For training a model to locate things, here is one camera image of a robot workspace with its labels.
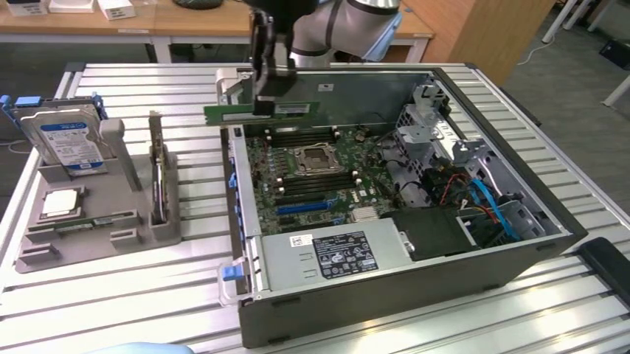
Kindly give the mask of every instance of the wooden cabinet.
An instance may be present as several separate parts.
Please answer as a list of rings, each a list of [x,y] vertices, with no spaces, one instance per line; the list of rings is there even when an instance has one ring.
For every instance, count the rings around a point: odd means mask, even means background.
[[[406,0],[436,32],[424,62],[473,63],[507,81],[555,0]]]

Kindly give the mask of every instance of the metal slotted table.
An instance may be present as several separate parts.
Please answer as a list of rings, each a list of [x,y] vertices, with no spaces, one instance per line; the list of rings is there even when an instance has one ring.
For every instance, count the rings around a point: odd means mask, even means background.
[[[205,126],[202,113],[217,102],[214,74],[226,66],[232,64],[99,64],[65,74],[57,97],[99,92],[110,117],[125,120],[133,154],[149,146],[150,109],[165,114],[163,135],[178,153],[185,241],[18,274],[13,263],[29,217],[21,211],[33,204],[41,178],[33,153],[0,225],[5,353],[82,353],[133,341],[229,354],[604,353],[630,347],[629,309],[572,253],[575,247],[501,289],[280,346],[245,349],[237,309],[222,308],[217,296],[217,267],[232,259],[232,243],[220,131]],[[628,255],[628,215],[481,71],[460,64],[444,69],[589,229],[588,240],[607,237]],[[457,107],[453,119],[474,137],[477,130]]]

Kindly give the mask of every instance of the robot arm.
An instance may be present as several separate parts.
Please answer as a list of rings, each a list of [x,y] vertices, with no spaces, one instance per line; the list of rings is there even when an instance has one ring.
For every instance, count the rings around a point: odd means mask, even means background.
[[[297,20],[312,14],[318,0],[245,0],[253,7],[254,114],[274,113],[276,97],[293,87],[297,74],[290,59]]]
[[[245,0],[254,9],[254,114],[297,81],[297,66],[328,66],[329,51],[380,61],[402,21],[400,0]]]

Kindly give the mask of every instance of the circuit board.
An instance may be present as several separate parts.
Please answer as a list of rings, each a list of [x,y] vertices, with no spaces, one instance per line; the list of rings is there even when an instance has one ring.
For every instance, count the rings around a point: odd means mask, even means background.
[[[264,138],[249,138],[254,194],[264,235],[352,223],[352,212],[357,208],[373,207],[378,215],[398,209],[400,200],[394,192],[393,179],[380,157],[378,137],[362,136],[362,141],[358,141],[358,128],[344,128],[338,132],[336,141],[330,144],[316,143],[302,147],[273,147]],[[340,173],[348,174],[357,171],[354,173],[357,185],[317,193],[325,195],[325,203],[329,204],[326,210],[280,215],[278,200],[284,197],[284,193],[278,178],[290,180],[309,175],[301,162],[301,154],[309,153],[316,148],[321,148],[318,150],[321,154],[324,154],[321,150],[334,154],[336,166],[326,165],[329,168],[336,168]],[[322,159],[330,161],[329,157],[318,156],[314,161],[320,162]],[[313,193],[298,194],[293,198],[308,199],[310,195]]]

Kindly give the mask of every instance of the blue hard drive label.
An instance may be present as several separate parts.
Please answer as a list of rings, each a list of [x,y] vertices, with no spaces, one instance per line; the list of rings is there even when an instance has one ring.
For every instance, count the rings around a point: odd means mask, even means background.
[[[317,260],[326,279],[378,270],[364,231],[314,238]]]
[[[97,143],[90,140],[90,128],[83,122],[49,124],[39,127],[50,149],[58,160],[70,169],[91,173],[91,170],[103,166]]]

